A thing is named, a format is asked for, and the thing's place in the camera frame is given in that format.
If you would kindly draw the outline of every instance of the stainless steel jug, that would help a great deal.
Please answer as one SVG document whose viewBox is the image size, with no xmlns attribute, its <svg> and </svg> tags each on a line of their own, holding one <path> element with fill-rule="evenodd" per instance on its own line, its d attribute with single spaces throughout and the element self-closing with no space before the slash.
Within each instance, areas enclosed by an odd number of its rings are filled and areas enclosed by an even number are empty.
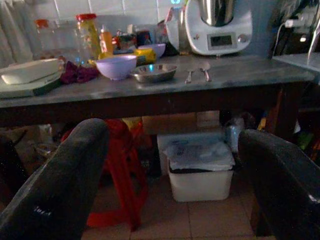
<svg viewBox="0 0 320 240">
<path fill-rule="evenodd" d="M 202 20 L 213 27 L 222 27 L 231 22 L 236 0 L 198 0 Z"/>
</svg>

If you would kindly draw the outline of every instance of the wooden table frame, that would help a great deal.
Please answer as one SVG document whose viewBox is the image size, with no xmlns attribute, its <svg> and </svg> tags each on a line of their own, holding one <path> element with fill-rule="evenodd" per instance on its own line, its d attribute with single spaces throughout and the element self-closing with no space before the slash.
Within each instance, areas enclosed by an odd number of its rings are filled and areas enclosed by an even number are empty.
<svg viewBox="0 0 320 240">
<path fill-rule="evenodd" d="M 0 108 L 0 126 L 259 108 L 269 110 L 266 130 L 291 140 L 303 86 L 303 82 L 294 82 L 7 107 Z M 251 226 L 257 236 L 267 235 L 257 204 L 253 206 Z"/>
</svg>

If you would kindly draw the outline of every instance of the yellow jar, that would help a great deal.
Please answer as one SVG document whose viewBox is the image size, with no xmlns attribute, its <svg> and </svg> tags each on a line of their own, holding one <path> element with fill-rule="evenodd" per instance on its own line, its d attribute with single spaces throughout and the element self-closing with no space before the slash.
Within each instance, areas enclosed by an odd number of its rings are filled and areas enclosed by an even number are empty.
<svg viewBox="0 0 320 240">
<path fill-rule="evenodd" d="M 97 60 L 101 53 L 99 34 L 95 23 L 96 18 L 97 15 L 94 13 L 79 14 L 76 16 L 83 51 L 82 55 L 86 61 Z"/>
</svg>

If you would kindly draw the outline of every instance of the white tiled wall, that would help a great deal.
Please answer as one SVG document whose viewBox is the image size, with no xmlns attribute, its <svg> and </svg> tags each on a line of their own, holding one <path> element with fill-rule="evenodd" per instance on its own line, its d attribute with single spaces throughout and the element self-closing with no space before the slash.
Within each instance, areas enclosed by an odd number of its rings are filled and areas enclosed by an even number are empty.
<svg viewBox="0 0 320 240">
<path fill-rule="evenodd" d="M 33 0 L 35 16 L 46 19 L 75 19 L 76 14 L 96 13 L 100 21 L 115 33 L 126 30 L 128 24 L 156 24 L 163 20 L 172 0 Z M 246 53 L 265 55 L 271 41 L 268 21 L 277 0 L 248 0 L 253 16 L 253 40 Z"/>
</svg>

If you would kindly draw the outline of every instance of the white curtain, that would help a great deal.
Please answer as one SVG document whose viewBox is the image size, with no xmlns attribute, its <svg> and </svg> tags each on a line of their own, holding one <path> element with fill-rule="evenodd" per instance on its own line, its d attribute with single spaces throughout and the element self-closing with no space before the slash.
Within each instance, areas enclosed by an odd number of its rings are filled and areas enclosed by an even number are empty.
<svg viewBox="0 0 320 240">
<path fill-rule="evenodd" d="M 25 0 L 0 0 L 0 68 L 32 61 L 40 46 L 32 9 Z"/>
</svg>

